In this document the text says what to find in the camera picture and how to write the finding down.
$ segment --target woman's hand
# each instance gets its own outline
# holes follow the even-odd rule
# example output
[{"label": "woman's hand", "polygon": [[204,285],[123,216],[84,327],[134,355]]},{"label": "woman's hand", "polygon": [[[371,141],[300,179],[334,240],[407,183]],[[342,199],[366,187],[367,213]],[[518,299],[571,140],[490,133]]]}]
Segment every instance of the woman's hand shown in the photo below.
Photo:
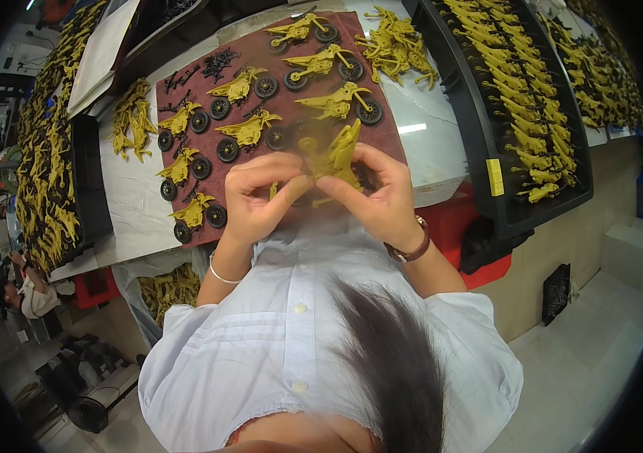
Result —
[{"label": "woman's hand", "polygon": [[321,177],[316,185],[344,204],[374,238],[402,253],[412,253],[422,245],[424,231],[414,214],[409,168],[364,143],[357,143],[353,161],[363,162],[376,173],[373,182],[377,191],[370,196],[337,177]]},{"label": "woman's hand", "polygon": [[9,260],[19,267],[23,267],[25,263],[24,258],[22,258],[22,254],[16,250],[9,252]]},{"label": "woman's hand", "polygon": [[[231,168],[226,175],[228,223],[224,236],[243,245],[268,236],[291,204],[313,187],[313,179],[301,171],[302,163],[298,156],[275,152]],[[272,200],[252,195],[274,181],[288,183]]]}]

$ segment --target silver bangle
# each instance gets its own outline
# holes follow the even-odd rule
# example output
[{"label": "silver bangle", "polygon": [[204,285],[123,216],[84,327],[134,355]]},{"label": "silver bangle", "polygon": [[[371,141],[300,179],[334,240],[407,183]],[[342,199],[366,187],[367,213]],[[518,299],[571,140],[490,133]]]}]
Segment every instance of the silver bangle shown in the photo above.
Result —
[{"label": "silver bangle", "polygon": [[215,270],[213,270],[213,255],[214,255],[214,254],[216,254],[216,252],[215,252],[215,251],[214,251],[212,254],[210,254],[210,256],[208,257],[208,267],[210,268],[210,272],[212,272],[212,273],[213,273],[213,275],[214,275],[214,276],[216,276],[216,278],[217,278],[218,280],[220,280],[220,281],[224,282],[225,284],[228,284],[228,285],[237,285],[237,284],[240,284],[240,283],[241,283],[241,280],[238,280],[238,281],[226,280],[225,278],[220,277],[220,276],[216,273],[216,271],[215,271]]}]

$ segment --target shirt button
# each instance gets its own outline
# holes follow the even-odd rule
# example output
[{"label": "shirt button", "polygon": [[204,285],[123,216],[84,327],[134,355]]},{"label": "shirt button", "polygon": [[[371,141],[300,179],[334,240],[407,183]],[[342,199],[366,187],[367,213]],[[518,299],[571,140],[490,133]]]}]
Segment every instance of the shirt button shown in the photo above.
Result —
[{"label": "shirt button", "polygon": [[296,381],[291,384],[291,391],[295,394],[302,394],[309,388],[309,385],[304,381]]}]

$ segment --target brown leather watch strap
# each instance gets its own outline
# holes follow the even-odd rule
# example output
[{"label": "brown leather watch strap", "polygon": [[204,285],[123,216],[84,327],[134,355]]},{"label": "brown leather watch strap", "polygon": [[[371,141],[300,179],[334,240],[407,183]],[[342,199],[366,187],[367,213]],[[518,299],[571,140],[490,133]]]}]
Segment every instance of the brown leather watch strap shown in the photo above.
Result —
[{"label": "brown leather watch strap", "polygon": [[417,218],[417,222],[419,223],[419,225],[424,230],[424,240],[422,241],[422,245],[420,245],[419,248],[417,248],[412,253],[404,254],[398,249],[395,249],[394,247],[390,246],[388,243],[386,242],[384,243],[384,246],[387,248],[387,251],[389,252],[389,256],[401,263],[414,261],[415,259],[424,255],[424,252],[426,252],[427,249],[429,248],[429,231],[427,231],[427,222],[425,222],[424,219],[418,215],[416,215],[415,217]]}]

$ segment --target white countertop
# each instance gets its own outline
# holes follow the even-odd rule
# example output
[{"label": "white countertop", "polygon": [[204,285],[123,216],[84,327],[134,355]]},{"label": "white countertop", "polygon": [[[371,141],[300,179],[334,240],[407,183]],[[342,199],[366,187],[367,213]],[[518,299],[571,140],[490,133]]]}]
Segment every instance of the white countertop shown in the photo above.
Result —
[{"label": "white countertop", "polygon": [[[365,12],[375,14],[373,5],[389,9],[401,18],[409,17],[401,2],[396,0],[323,0],[281,6],[247,17],[221,28],[147,77],[153,87],[146,97],[151,103],[150,120],[157,123],[156,82],[219,46],[225,46],[290,14],[304,12],[312,5],[318,5],[319,11],[356,11],[365,33],[379,26],[379,19],[363,15]],[[429,55],[428,58],[436,67]],[[412,69],[402,74],[404,87],[381,75],[381,85],[398,126],[413,185],[418,189],[416,202],[426,206],[443,202],[455,193],[467,175],[467,164],[457,120],[452,105],[439,86],[439,80],[430,91],[425,82],[414,83],[419,75]],[[93,111],[100,110],[103,103],[98,104]],[[153,156],[145,157],[145,163],[141,164],[132,151],[128,152],[128,160],[124,161],[115,155],[111,139],[108,139],[112,131],[111,121],[111,109],[98,118],[102,179],[114,234],[96,243],[93,249],[70,264],[56,269],[52,273],[52,280],[179,247],[173,236],[175,221],[168,217],[173,208],[170,202],[160,196],[161,178],[156,173],[163,169],[163,161],[157,148],[156,135],[150,134],[147,149],[153,152]]]}]

